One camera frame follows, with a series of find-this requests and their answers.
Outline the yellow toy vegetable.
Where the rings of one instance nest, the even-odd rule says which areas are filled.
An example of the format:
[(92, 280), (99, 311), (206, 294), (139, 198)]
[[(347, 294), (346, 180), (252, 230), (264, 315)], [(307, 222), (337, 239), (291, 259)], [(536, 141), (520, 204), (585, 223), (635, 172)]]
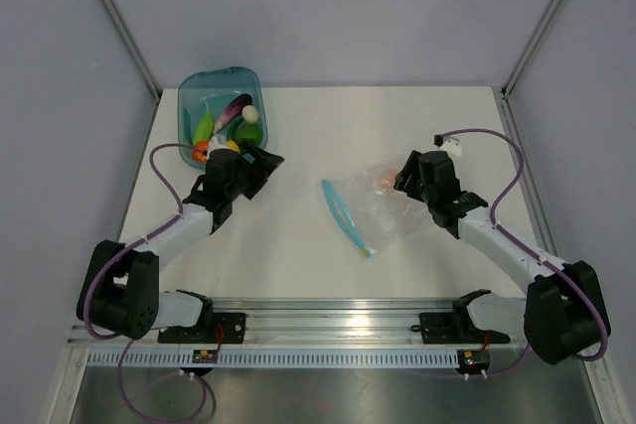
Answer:
[(227, 147), (228, 149), (231, 149), (232, 151), (235, 151), (235, 152), (237, 152), (237, 153), (240, 153), (240, 147), (239, 147), (239, 145), (238, 145), (235, 141), (233, 141), (233, 140), (229, 140), (229, 141), (226, 143), (226, 147)]

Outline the orange toy pumpkin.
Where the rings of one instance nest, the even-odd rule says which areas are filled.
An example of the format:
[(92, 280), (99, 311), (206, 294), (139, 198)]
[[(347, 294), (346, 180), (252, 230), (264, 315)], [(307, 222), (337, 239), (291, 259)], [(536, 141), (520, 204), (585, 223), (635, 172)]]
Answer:
[(208, 160), (209, 142), (199, 141), (193, 146), (191, 157), (198, 163), (205, 163)]

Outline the green toy bell pepper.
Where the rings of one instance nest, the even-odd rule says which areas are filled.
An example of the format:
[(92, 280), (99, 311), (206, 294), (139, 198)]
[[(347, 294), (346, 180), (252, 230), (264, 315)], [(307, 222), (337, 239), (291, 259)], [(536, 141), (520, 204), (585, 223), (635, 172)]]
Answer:
[(234, 141), (237, 144), (249, 143), (259, 146), (262, 142), (263, 132), (258, 123), (241, 121), (235, 129)]

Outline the pink toy egg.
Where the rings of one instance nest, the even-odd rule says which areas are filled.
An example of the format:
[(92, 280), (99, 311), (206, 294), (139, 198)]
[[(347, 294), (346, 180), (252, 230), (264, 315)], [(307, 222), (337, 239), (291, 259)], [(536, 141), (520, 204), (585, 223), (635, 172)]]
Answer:
[(392, 189), (395, 185), (397, 170), (386, 171), (378, 180), (379, 187), (384, 190)]

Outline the light green toy vegetable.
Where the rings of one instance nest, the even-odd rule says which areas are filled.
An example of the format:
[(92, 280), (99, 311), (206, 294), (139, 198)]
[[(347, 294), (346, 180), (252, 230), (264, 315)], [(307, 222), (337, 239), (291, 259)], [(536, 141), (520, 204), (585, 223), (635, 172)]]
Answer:
[(194, 145), (201, 142), (209, 142), (215, 131), (215, 120), (212, 113), (207, 110), (201, 120), (198, 122), (192, 137)]

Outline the white toy garlic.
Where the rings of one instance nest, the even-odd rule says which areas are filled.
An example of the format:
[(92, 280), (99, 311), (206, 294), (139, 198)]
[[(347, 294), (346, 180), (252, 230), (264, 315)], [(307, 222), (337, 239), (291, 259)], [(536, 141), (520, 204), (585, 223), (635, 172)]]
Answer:
[(255, 124), (259, 119), (259, 112), (254, 105), (246, 105), (241, 110), (242, 119), (248, 124)]

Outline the purple toy eggplant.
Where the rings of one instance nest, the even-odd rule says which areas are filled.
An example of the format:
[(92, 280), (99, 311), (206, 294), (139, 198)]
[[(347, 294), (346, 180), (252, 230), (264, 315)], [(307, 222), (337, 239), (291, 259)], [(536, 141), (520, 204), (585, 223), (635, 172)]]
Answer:
[(242, 93), (235, 97), (221, 112), (217, 120), (215, 121), (215, 131), (218, 133), (224, 129), (230, 122), (232, 122), (237, 116), (241, 115), (241, 110), (246, 106), (252, 104), (252, 96), (247, 93)]

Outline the clear zip top bag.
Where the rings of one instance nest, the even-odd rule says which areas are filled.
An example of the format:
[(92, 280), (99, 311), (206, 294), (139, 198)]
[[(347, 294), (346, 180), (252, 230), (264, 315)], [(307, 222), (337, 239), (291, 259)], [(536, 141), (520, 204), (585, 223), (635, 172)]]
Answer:
[(394, 188), (379, 187), (388, 170), (399, 172), (398, 157), (360, 169), (347, 177), (323, 179), (324, 201), (340, 230), (365, 258), (388, 247), (396, 239), (421, 232), (432, 225), (425, 204)]

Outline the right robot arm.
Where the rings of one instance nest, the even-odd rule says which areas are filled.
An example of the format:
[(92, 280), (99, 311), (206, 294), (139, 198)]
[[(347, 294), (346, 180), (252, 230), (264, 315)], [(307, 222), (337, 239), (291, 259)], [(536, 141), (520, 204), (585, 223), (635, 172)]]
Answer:
[(598, 276), (591, 265), (567, 263), (521, 240), (495, 218), (494, 208), (464, 191), (454, 163), (442, 150), (410, 152), (396, 191), (424, 203), (433, 222), (490, 259), (524, 291), (516, 319), (527, 344), (548, 364), (569, 357), (603, 357), (611, 335)]

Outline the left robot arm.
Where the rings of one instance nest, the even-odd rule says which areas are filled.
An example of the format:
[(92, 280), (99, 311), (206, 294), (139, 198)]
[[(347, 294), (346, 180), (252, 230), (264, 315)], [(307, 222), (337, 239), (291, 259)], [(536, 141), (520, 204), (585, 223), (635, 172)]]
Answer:
[(95, 339), (140, 340), (153, 330), (179, 342), (206, 341), (214, 332), (214, 302), (188, 291), (163, 292), (160, 273), (182, 252), (215, 233), (238, 197), (252, 199), (283, 163), (281, 156), (249, 143), (208, 154), (205, 171), (176, 212), (155, 229), (122, 243), (101, 241), (93, 250), (77, 316)]

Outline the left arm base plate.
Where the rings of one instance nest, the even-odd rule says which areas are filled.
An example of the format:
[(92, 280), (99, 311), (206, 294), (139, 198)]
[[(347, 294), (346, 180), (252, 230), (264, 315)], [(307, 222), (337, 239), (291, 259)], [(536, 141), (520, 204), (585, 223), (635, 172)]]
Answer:
[(192, 327), (169, 327), (158, 334), (158, 342), (168, 345), (240, 345), (245, 335), (246, 314), (213, 312)]

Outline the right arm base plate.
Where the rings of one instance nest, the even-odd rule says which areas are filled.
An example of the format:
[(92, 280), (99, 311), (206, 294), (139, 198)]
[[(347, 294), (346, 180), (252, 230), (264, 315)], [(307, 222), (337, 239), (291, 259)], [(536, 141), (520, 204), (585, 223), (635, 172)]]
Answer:
[(454, 312), (425, 312), (410, 327), (420, 334), (425, 345), (507, 345), (511, 338), (496, 331), (483, 331), (474, 326), (467, 316)]

